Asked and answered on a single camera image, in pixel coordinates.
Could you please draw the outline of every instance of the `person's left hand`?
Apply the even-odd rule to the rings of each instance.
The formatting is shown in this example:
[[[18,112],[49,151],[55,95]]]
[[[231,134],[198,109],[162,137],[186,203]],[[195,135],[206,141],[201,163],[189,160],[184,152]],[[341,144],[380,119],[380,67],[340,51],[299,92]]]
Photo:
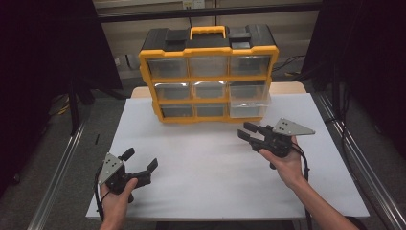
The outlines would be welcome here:
[[[104,221],[101,224],[101,229],[104,230],[104,229],[123,228],[128,198],[131,192],[135,189],[137,182],[138,182],[137,178],[129,180],[125,185],[125,189],[119,195],[109,193],[107,185],[105,184],[101,185],[101,197],[105,196],[105,198],[102,201],[102,206],[104,210]]]

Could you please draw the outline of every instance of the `wall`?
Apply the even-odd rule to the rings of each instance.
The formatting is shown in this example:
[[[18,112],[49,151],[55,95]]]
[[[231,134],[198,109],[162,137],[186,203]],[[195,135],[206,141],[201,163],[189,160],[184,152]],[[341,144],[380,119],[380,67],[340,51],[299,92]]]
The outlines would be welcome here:
[[[310,3],[321,0],[217,0],[218,8],[266,6],[277,4]],[[146,5],[143,0],[94,0],[98,14],[126,12],[159,12],[183,9],[179,0],[149,0],[149,2],[164,2]],[[130,3],[132,6],[120,6]],[[215,0],[206,0],[206,8],[215,7]],[[277,12],[245,15],[218,16],[217,25],[241,27],[248,24],[265,23],[269,25],[280,49],[278,62],[284,62],[292,56],[305,55],[313,33],[318,11]],[[215,17],[191,18],[193,26],[213,26]],[[102,27],[107,37],[111,52],[115,58],[123,55],[138,55],[152,28],[185,29],[190,26],[189,18],[148,20],[135,22],[104,23]]]

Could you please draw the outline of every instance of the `wall socket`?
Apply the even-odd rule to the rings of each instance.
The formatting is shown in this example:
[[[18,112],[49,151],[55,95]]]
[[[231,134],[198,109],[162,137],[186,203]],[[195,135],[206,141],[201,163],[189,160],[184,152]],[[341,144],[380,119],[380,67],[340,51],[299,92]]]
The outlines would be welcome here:
[[[205,0],[183,0],[183,10],[204,9]]]

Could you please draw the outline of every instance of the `transparent drawer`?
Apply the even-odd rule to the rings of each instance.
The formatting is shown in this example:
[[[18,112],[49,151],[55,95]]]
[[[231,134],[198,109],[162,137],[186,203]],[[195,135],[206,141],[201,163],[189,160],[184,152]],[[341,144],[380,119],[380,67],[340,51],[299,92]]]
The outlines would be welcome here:
[[[189,71],[192,77],[218,77],[227,75],[225,56],[190,57]]]
[[[224,98],[226,81],[197,81],[193,84],[195,98]]]
[[[264,100],[259,101],[230,101],[230,117],[263,117],[269,105],[269,95]]]
[[[265,80],[236,80],[229,87],[230,100],[263,100],[268,95]]]
[[[152,78],[185,78],[188,76],[184,58],[149,59],[149,71]]]
[[[231,76],[266,76],[270,56],[233,56],[230,57]]]
[[[190,103],[165,103],[161,104],[164,118],[168,117],[191,117],[193,115]]]
[[[225,103],[196,103],[196,114],[198,117],[222,117],[224,116]]]
[[[154,87],[158,100],[179,100],[191,97],[188,83],[156,83]]]

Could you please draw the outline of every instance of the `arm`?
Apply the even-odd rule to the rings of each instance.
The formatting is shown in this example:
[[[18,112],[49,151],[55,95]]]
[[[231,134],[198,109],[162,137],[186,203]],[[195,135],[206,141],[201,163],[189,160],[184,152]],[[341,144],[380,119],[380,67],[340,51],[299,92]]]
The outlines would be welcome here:
[[[296,137],[292,137],[292,141],[297,143]],[[261,149],[259,153],[277,168],[283,182],[296,194],[322,229],[357,229],[305,180],[302,174],[301,156],[298,153],[291,151],[284,158],[277,157],[266,149]]]
[[[101,185],[101,197],[106,197],[102,201],[104,210],[104,222],[101,224],[101,230],[115,230],[123,228],[125,214],[128,204],[128,197],[137,185],[138,179],[129,180],[123,192],[119,195],[108,193],[105,184]]]

